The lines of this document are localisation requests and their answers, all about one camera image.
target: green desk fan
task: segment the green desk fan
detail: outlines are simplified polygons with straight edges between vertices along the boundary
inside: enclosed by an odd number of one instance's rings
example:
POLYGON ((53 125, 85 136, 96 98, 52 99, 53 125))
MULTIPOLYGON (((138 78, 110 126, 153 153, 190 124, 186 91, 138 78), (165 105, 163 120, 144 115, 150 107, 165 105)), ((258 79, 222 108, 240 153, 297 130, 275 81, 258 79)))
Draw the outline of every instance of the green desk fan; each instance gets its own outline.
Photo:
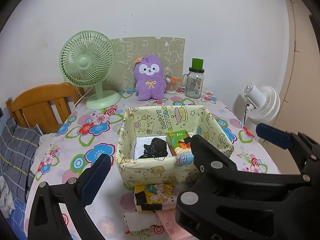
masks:
POLYGON ((103 90, 102 81, 108 76, 115 52, 111 41, 102 33, 83 31, 72 36, 60 54, 60 70, 71 84, 96 93, 87 99, 89 109, 103 109, 116 104, 121 96, 112 90, 103 90))

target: blue plaid pillow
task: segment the blue plaid pillow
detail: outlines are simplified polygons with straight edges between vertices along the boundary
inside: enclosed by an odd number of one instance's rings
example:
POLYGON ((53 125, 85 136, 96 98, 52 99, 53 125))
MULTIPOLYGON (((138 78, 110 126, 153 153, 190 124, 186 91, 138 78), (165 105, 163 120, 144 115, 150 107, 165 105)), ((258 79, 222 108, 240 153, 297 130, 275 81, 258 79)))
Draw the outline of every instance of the blue plaid pillow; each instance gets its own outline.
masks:
POLYGON ((40 134, 35 128, 17 126, 10 118, 0 137, 0 168, 12 194, 25 203, 32 185, 31 162, 40 134))

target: fan stand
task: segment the fan stand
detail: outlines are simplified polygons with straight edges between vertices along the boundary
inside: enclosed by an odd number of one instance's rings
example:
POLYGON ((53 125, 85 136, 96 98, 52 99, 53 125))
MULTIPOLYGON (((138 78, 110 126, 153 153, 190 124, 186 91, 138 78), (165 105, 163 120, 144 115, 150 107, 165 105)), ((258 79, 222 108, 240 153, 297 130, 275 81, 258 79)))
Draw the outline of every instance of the fan stand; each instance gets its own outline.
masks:
POLYGON ((85 106, 88 109, 99 110, 113 106, 121 99, 121 95, 113 90, 103 90, 102 83, 98 82, 95 86, 96 93, 87 99, 85 106))

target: fan grille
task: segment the fan grille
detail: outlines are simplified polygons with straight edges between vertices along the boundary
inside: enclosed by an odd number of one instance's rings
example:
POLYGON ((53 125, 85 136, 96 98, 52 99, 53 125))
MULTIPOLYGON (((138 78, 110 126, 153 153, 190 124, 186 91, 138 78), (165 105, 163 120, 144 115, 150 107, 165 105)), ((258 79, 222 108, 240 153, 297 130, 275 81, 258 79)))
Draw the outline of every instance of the fan grille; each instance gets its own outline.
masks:
POLYGON ((244 94, 245 96, 249 95, 250 92, 252 91, 253 87, 254 87, 253 84, 251 84, 251 83, 250 83, 250 84, 247 84, 247 85, 244 87, 244 89, 243 89, 243 94, 244 94))
POLYGON ((60 69, 78 87, 91 87, 105 80, 114 62, 111 41, 102 33, 84 31, 71 37, 60 54, 60 69))
POLYGON ((273 87, 263 86, 259 90, 266 96, 266 102, 263 106, 254 108, 248 117, 254 124, 269 122, 275 117, 280 109, 280 98, 273 87))

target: blue gripper pad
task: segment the blue gripper pad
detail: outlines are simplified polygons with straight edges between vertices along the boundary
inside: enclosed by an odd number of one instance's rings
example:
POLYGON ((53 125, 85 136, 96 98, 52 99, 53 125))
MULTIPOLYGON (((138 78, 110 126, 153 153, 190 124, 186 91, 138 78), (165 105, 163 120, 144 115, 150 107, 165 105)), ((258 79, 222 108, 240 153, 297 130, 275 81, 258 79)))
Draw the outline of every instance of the blue gripper pad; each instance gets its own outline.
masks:
POLYGON ((256 133, 260 138, 265 139, 282 149, 292 148, 293 144, 291 137, 287 132, 281 131, 267 124, 260 123, 256 127, 256 133))
POLYGON ((108 175, 111 168, 111 159, 107 154, 102 161, 95 167, 95 163, 89 169, 95 168, 92 175, 88 178, 81 189, 80 203, 83 207, 91 205, 95 196, 97 195, 102 183, 108 175))

